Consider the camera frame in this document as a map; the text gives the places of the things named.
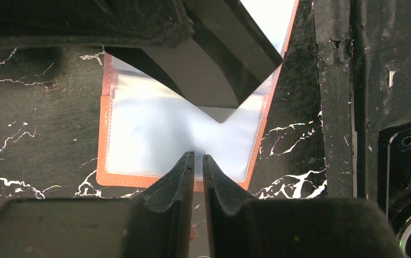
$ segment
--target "card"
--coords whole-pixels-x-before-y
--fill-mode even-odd
[[[283,55],[297,0],[242,3]],[[247,190],[279,73],[280,68],[236,110],[197,107],[105,54],[97,182],[146,188],[170,171],[183,153],[194,151],[195,191],[203,191],[204,154],[212,155],[222,171]],[[204,111],[215,117],[232,114],[219,123]]]

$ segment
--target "black foam padding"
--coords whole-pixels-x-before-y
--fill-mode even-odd
[[[194,154],[124,199],[13,200],[0,209],[0,257],[187,257]]]
[[[240,1],[187,0],[194,35],[175,48],[105,50],[196,106],[237,109],[282,58]]]
[[[0,0],[0,48],[175,47],[191,34],[182,0]]]
[[[370,201],[259,200],[210,155],[204,155],[204,193],[211,257],[404,257]]]

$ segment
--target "black table surface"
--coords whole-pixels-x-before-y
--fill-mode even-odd
[[[249,186],[261,199],[327,194],[314,40],[311,1],[300,1]],[[0,207],[142,190],[96,183],[102,64],[101,48],[0,49]],[[192,221],[190,257],[207,257],[202,193]]]

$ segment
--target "black marble surface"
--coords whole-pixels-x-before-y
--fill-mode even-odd
[[[300,1],[249,187],[261,199],[327,193],[315,48],[311,1]],[[100,48],[0,50],[0,207],[10,198],[142,190],[96,183],[102,63]],[[190,257],[207,257],[202,193],[194,194],[192,222]]]

